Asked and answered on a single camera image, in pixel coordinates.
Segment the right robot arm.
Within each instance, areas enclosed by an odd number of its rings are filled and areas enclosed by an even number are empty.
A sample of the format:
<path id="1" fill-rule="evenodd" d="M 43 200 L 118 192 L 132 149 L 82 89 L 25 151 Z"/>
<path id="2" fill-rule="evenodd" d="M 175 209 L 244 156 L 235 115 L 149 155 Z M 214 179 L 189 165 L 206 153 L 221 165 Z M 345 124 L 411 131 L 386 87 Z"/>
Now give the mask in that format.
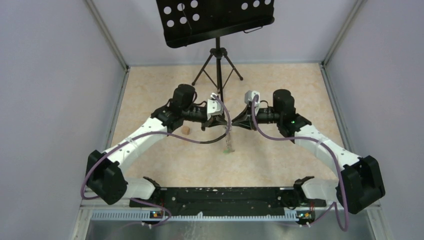
<path id="1" fill-rule="evenodd" d="M 261 107 L 260 93 L 249 90 L 244 95 L 245 109 L 232 120 L 232 125 L 262 132 L 260 124 L 275 124 L 281 137 L 274 141 L 291 141 L 304 148 L 326 165 L 336 180 L 307 176 L 298 179 L 293 200 L 307 206 L 312 200 L 338 202 L 350 214 L 357 214 L 386 195 L 378 161 L 359 156 L 321 133 L 310 120 L 296 112 L 295 99 L 287 89 L 273 92 L 272 105 Z"/>

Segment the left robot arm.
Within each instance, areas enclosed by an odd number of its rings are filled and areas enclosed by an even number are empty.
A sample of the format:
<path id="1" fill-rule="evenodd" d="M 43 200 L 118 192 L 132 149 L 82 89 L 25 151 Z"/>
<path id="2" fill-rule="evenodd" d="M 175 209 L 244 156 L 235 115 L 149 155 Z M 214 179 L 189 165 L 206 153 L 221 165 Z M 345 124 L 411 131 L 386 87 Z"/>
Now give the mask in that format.
<path id="1" fill-rule="evenodd" d="M 136 196 L 147 206 L 156 206 L 161 194 L 155 190 L 152 180 L 142 178 L 136 182 L 134 190 L 129 190 L 131 184 L 125 179 L 124 173 L 135 160 L 167 136 L 207 145 L 220 141 L 230 132 L 230 113 L 219 96 L 211 93 L 205 106 L 195 102 L 197 96 L 193 86 L 180 84 L 166 104 L 157 108 L 137 130 L 115 146 L 90 153 L 80 190 L 81 197 L 84 200 L 91 199 L 85 195 L 86 188 L 89 188 L 95 194 L 94 199 L 100 198 L 108 205 L 113 205 L 124 197 Z M 226 130 L 213 140 L 188 139 L 174 133 L 185 121 L 200 123 L 204 129 L 223 125 Z"/>

